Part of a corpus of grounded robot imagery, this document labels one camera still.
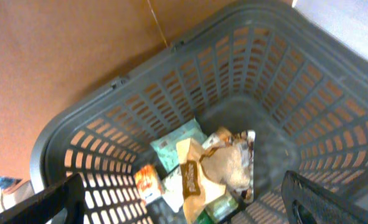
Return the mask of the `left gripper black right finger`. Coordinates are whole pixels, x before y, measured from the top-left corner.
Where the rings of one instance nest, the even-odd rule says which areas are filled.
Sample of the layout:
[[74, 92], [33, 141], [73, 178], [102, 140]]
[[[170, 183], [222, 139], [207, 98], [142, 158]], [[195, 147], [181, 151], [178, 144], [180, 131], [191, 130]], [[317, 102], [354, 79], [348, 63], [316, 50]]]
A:
[[368, 223], [368, 211], [288, 170], [281, 197], [290, 224]]

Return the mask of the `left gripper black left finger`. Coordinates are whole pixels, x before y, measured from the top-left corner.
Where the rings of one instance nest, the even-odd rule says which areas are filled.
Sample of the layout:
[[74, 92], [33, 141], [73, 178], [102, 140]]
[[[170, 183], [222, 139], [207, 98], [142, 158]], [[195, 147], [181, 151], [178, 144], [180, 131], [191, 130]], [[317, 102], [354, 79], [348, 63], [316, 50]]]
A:
[[84, 213], [85, 189], [74, 174], [0, 213], [0, 223], [83, 223]]

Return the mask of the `orange snack packet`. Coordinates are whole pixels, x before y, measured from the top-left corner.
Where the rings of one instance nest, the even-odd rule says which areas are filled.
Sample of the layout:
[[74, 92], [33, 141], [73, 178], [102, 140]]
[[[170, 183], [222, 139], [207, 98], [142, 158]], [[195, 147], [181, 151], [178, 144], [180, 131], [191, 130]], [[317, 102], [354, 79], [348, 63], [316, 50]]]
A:
[[147, 164], [134, 174], [136, 188], [142, 201], [147, 205], [164, 194], [164, 189], [155, 166]]

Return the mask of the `beige snack bag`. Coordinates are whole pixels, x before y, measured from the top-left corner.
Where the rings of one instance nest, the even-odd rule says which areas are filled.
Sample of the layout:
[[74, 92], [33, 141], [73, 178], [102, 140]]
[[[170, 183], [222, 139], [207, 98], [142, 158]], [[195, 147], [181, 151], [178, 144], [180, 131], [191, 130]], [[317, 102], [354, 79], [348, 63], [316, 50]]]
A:
[[255, 137], [254, 130], [233, 134], [220, 127], [203, 144], [194, 138], [176, 144], [186, 222], [194, 223], [227, 194], [253, 202]]

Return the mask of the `white bamboo print tube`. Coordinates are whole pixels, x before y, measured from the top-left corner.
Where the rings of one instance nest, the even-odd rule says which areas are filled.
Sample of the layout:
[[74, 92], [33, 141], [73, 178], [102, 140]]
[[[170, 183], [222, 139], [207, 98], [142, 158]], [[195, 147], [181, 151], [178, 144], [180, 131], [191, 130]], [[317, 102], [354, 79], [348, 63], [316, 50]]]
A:
[[[182, 175], [180, 168], [176, 167], [163, 180], [164, 201], [174, 213], [182, 209], [184, 198], [182, 195]], [[196, 223], [218, 223], [234, 212], [238, 207], [237, 201], [226, 192], [223, 196], [208, 204], [197, 217]]]

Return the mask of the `teal wipes packet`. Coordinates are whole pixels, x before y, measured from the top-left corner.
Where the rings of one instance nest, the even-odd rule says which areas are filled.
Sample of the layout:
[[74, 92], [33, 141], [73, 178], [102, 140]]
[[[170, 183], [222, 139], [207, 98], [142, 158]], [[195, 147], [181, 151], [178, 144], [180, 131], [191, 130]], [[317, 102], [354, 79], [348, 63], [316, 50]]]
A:
[[179, 164], [176, 144], [187, 138], [195, 139], [200, 144], [207, 139], [207, 136], [202, 132], [201, 126], [195, 118], [150, 143], [167, 173]]

